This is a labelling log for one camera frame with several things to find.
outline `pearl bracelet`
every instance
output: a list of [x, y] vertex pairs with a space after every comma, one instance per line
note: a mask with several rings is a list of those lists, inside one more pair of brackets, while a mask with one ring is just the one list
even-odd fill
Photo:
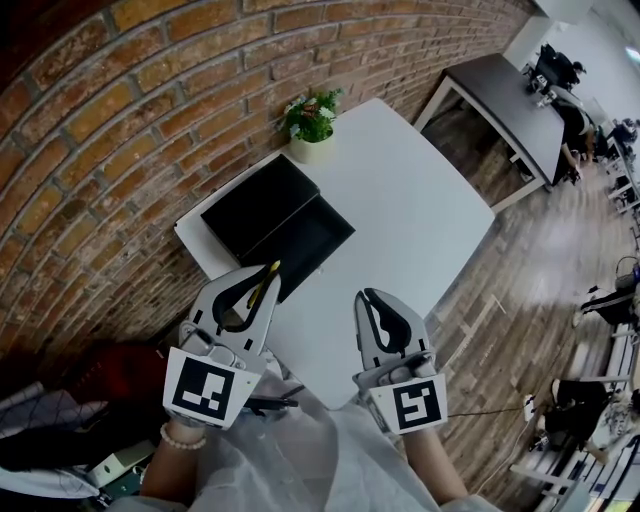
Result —
[[204, 436], [197, 443], [192, 444], [179, 443], [178, 441], [174, 441], [173, 439], [171, 439], [171, 437], [169, 437], [169, 434], [167, 434], [167, 425], [168, 423], [165, 423], [164, 425], [162, 425], [162, 427], [160, 427], [160, 435], [168, 445], [173, 446], [178, 450], [199, 450], [207, 443], [207, 436]]

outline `white flower pot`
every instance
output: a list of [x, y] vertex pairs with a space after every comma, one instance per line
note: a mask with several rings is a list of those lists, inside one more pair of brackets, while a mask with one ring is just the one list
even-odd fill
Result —
[[333, 156], [336, 145], [335, 139], [335, 131], [328, 139], [320, 142], [307, 142], [298, 137], [292, 137], [289, 149], [298, 162], [302, 164], [318, 164]]

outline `black box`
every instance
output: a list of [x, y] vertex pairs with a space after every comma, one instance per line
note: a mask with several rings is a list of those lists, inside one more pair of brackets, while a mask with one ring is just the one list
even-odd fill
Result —
[[222, 197], [202, 219], [241, 266], [280, 260], [280, 302], [355, 231], [284, 155]]

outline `green leaves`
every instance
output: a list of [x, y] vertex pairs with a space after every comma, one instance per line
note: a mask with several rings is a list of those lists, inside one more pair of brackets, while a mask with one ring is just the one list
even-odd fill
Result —
[[342, 89], [318, 92], [307, 99], [300, 96], [284, 109], [284, 126], [291, 137], [307, 142], [320, 142], [331, 136], [331, 123], [336, 118], [337, 98]]

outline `brick wall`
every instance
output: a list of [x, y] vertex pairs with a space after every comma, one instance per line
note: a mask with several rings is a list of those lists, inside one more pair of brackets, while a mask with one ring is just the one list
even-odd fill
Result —
[[0, 95], [0, 385], [92, 340], [145, 340], [206, 278], [173, 233], [281, 146], [286, 102], [342, 86], [412, 120], [451, 64], [500, 52], [528, 0], [122, 0]]

